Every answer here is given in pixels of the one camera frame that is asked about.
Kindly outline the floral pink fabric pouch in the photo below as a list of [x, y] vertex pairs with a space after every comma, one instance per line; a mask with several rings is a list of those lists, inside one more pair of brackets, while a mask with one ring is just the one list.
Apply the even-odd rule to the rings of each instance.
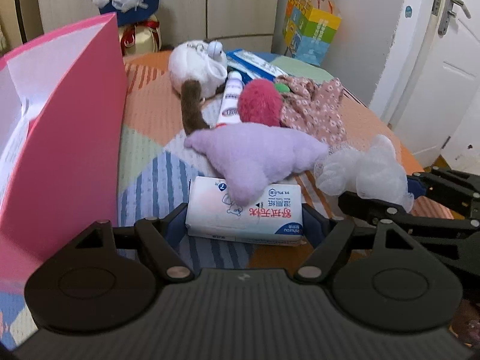
[[289, 88], [281, 93], [280, 121], [284, 127], [307, 133], [330, 146], [346, 140], [339, 110], [344, 87], [338, 78], [318, 84], [306, 77], [279, 76], [275, 83]]

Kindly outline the beige wardrobe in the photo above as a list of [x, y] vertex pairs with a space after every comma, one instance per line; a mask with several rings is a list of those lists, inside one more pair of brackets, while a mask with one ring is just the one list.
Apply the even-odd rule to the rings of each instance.
[[[90, 0], [15, 0], [22, 41], [99, 14]], [[162, 41], [219, 40], [228, 50], [269, 52], [278, 0], [160, 0]]]

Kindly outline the blue tissue pack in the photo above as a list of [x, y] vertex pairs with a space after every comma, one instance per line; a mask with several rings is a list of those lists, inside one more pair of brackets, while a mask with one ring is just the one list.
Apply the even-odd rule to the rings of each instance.
[[274, 82], [279, 76], [287, 76], [279, 67], [244, 49], [227, 51], [226, 56], [228, 69], [239, 72], [245, 85], [255, 79]]

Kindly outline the white cream tube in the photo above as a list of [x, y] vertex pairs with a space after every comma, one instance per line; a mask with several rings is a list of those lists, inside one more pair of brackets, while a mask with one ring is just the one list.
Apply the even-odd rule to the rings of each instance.
[[241, 123], [239, 115], [239, 97], [244, 88], [242, 75], [233, 71], [228, 74], [224, 93], [220, 104], [220, 112], [216, 127]]

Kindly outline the pink cardboard box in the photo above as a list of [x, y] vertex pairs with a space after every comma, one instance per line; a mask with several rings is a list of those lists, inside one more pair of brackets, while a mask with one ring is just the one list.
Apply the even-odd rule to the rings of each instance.
[[116, 219], [127, 77], [116, 17], [56, 29], [1, 58], [1, 289], [97, 219]]

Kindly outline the red fluffy plush ball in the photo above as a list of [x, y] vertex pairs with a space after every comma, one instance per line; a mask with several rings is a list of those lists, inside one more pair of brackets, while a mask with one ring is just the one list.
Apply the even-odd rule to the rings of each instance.
[[244, 123], [279, 127], [282, 107], [281, 94], [272, 81], [265, 79], [250, 81], [238, 99], [238, 113]]

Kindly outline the white door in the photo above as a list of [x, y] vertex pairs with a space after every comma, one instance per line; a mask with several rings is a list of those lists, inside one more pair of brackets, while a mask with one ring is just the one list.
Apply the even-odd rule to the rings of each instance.
[[369, 108], [423, 167], [438, 157], [479, 169], [479, 0], [454, 6], [445, 36], [434, 0], [403, 0], [385, 69]]

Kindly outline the colourful striped gift bag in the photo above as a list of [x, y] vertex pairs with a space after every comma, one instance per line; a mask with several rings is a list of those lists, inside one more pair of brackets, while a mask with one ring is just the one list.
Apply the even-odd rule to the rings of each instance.
[[319, 67], [341, 22], [334, 0], [287, 0], [282, 28], [287, 53]]

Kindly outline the white mesh bath sponge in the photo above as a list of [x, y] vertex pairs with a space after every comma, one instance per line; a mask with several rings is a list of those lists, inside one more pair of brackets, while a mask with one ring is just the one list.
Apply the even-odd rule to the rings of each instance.
[[363, 199], [400, 205], [408, 212], [413, 208], [407, 174], [385, 135], [376, 135], [366, 150], [348, 144], [335, 146], [325, 160], [315, 164], [313, 175], [317, 188], [330, 197], [353, 192]]

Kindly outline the purple plush toy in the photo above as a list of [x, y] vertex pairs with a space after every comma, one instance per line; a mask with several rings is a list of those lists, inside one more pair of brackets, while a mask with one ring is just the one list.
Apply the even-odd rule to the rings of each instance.
[[184, 146], [206, 156], [242, 206], [261, 197], [268, 185], [312, 170], [329, 154], [326, 143], [304, 132], [256, 123], [197, 130]]

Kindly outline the white wet wipes pack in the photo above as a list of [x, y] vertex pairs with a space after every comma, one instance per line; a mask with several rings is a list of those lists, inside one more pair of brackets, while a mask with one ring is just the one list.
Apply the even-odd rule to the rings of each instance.
[[271, 184], [250, 205], [239, 205], [229, 191], [223, 179], [194, 179], [185, 217], [189, 236], [260, 245], [302, 242], [302, 194], [297, 184]]

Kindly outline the white brown plush toy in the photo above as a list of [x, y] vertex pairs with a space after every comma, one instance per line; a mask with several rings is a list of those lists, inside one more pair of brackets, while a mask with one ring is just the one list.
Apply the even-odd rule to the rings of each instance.
[[210, 126], [200, 102], [214, 97], [227, 80], [227, 57], [219, 41], [186, 41], [169, 57], [168, 73], [180, 95], [182, 124], [186, 135]]

